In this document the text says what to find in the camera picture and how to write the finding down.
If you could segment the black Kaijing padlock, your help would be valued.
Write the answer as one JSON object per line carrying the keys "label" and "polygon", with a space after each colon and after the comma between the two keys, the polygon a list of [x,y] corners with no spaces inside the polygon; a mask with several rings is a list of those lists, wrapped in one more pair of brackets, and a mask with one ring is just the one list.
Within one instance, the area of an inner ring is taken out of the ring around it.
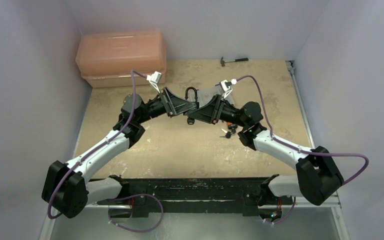
{"label": "black Kaijing padlock", "polygon": [[198,109],[199,108],[198,90],[193,86],[189,86],[185,90],[185,100],[188,101],[190,99],[193,99],[195,108]]}

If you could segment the bunch of black keys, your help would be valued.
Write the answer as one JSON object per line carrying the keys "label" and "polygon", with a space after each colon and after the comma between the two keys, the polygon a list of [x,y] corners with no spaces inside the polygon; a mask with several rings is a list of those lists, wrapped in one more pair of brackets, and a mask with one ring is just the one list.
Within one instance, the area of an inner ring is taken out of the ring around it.
{"label": "bunch of black keys", "polygon": [[235,129],[221,129],[224,133],[224,135],[220,136],[221,138],[225,138],[225,139],[230,139],[233,135],[236,134],[236,130]]}

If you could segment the single black key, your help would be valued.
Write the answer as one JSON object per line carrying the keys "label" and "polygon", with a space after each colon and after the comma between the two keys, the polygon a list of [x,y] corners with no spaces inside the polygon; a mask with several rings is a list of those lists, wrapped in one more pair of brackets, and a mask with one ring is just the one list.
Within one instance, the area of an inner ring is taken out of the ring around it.
{"label": "single black key", "polygon": [[188,125],[193,125],[195,123],[195,119],[191,118],[191,117],[188,117],[187,118],[187,124]]}

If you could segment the orange and black padlock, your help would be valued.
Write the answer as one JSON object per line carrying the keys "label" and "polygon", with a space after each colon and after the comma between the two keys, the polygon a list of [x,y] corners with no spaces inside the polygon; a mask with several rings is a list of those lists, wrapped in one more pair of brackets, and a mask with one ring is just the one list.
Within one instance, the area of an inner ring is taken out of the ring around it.
{"label": "orange and black padlock", "polygon": [[227,123],[227,127],[228,127],[229,130],[236,130],[238,128],[238,125],[234,124],[234,123],[231,123],[231,122],[228,122]]}

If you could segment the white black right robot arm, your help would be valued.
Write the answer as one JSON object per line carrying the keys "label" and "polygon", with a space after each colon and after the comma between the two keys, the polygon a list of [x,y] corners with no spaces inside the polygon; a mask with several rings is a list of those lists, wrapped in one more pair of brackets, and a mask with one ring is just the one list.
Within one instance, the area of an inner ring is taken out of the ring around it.
{"label": "white black right robot arm", "polygon": [[209,103],[186,115],[208,124],[224,121],[242,127],[237,135],[245,147],[268,154],[296,171],[296,176],[276,175],[264,183],[260,196],[268,204],[283,196],[299,196],[320,206],[345,184],[326,148],[311,149],[270,134],[261,124],[263,115],[257,102],[250,101],[236,108],[217,94]]}

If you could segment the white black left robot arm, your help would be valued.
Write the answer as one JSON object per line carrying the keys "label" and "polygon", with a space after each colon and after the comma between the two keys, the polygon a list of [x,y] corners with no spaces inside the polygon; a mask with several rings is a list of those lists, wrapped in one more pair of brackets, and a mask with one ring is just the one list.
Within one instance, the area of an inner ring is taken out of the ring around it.
{"label": "white black left robot arm", "polygon": [[167,114],[174,117],[199,107],[194,101],[174,95],[167,87],[147,103],[136,92],[127,95],[118,122],[95,146],[66,163],[49,166],[42,199],[48,203],[47,216],[56,219],[77,216],[86,205],[111,199],[118,205],[129,199],[128,184],[119,176],[91,181],[93,175],[120,153],[131,148],[145,132],[142,123]]}

